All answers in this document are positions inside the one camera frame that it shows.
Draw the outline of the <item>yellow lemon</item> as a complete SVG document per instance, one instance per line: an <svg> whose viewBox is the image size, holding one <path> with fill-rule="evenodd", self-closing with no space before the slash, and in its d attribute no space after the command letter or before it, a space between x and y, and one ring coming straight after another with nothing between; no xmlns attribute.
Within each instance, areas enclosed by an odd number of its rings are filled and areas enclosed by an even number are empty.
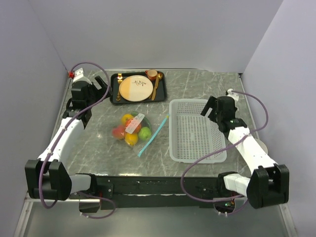
<svg viewBox="0 0 316 237"><path fill-rule="evenodd" d="M125 135L125 138L124 138L125 142L130 145L130 146L134 146L138 143L138 134L129 134L127 133Z"/></svg>

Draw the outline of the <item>green cabbage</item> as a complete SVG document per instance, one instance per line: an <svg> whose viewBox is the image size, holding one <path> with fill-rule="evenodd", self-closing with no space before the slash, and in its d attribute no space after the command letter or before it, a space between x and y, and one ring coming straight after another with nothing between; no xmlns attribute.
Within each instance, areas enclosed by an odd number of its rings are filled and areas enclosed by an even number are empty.
<svg viewBox="0 0 316 237"><path fill-rule="evenodd" d="M152 135L152 132L151 132L150 128L148 128L148 127L142 127L138 133L138 137L142 141L149 140L151 135Z"/></svg>

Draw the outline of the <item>clear zip top bag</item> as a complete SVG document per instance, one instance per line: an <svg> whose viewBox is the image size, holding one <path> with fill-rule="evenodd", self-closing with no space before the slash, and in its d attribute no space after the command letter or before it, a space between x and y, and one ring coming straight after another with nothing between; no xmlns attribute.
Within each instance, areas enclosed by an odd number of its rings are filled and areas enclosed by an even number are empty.
<svg viewBox="0 0 316 237"><path fill-rule="evenodd" d="M111 136L141 157L168 119L169 114L129 111L114 121Z"/></svg>

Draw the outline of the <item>peach fruit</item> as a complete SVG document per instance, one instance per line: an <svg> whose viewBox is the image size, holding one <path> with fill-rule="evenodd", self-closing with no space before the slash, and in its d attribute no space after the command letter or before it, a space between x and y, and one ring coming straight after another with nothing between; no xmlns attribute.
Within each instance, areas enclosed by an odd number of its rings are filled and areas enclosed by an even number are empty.
<svg viewBox="0 0 316 237"><path fill-rule="evenodd" d="M125 126L120 124L112 129L112 136L118 140L122 140L125 138Z"/></svg>

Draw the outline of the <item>yellow apple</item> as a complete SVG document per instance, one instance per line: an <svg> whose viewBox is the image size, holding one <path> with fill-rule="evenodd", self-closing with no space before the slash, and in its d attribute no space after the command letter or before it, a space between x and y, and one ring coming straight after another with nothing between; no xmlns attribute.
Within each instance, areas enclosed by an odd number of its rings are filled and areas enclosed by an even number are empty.
<svg viewBox="0 0 316 237"><path fill-rule="evenodd" d="M134 118L133 115L131 115L131 114L125 114L125 115L123 115L122 118L121 118L121 123L122 123L123 125L125 125L127 121L129 121L130 119L133 119L133 118Z"/></svg>

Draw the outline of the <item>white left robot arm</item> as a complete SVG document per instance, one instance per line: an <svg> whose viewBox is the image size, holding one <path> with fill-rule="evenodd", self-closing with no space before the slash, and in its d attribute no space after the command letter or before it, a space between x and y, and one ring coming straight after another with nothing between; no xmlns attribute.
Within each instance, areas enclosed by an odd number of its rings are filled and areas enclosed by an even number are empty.
<svg viewBox="0 0 316 237"><path fill-rule="evenodd" d="M108 98L112 91L100 76L95 80L101 86L85 80L72 83L71 98L67 101L59 129L47 149L37 158L27 161L25 174L30 198L66 200L76 192L86 198L98 193L97 180L93 174L69 175L64 162L68 159L75 141L86 128L91 116L91 105L102 97Z"/></svg>

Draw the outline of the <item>orange tangerine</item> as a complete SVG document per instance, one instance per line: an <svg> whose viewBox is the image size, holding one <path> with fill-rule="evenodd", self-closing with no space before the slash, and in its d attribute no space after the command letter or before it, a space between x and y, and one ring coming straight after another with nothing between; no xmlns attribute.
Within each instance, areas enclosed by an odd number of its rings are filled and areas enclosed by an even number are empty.
<svg viewBox="0 0 316 237"><path fill-rule="evenodd" d="M142 128L141 122L136 119L132 118L125 124L125 132L129 134L137 134Z"/></svg>

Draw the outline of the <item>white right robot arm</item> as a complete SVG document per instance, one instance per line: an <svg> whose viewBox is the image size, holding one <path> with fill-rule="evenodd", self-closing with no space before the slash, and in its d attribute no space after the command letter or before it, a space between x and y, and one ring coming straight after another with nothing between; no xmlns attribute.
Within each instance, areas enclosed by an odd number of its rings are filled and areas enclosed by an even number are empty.
<svg viewBox="0 0 316 237"><path fill-rule="evenodd" d="M236 172L218 175L216 191L222 197L236 192L248 198L250 205L262 208L287 203L289 200L289 169L277 164L260 147L246 123L236 117L232 96L209 97L201 115L218 125L225 138L236 146L246 162L251 177Z"/></svg>

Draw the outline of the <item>green chili pepper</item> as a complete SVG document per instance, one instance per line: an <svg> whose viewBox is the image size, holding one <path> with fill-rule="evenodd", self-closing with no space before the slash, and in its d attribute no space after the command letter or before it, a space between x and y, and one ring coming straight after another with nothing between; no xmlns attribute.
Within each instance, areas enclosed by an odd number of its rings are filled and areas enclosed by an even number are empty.
<svg viewBox="0 0 316 237"><path fill-rule="evenodd" d="M137 111L132 111L131 115L132 116L137 116L139 114L139 112ZM143 120L141 121L141 125L142 127L148 127L150 129L150 131L152 131L152 125L151 122L149 121L149 119L147 117L144 117Z"/></svg>

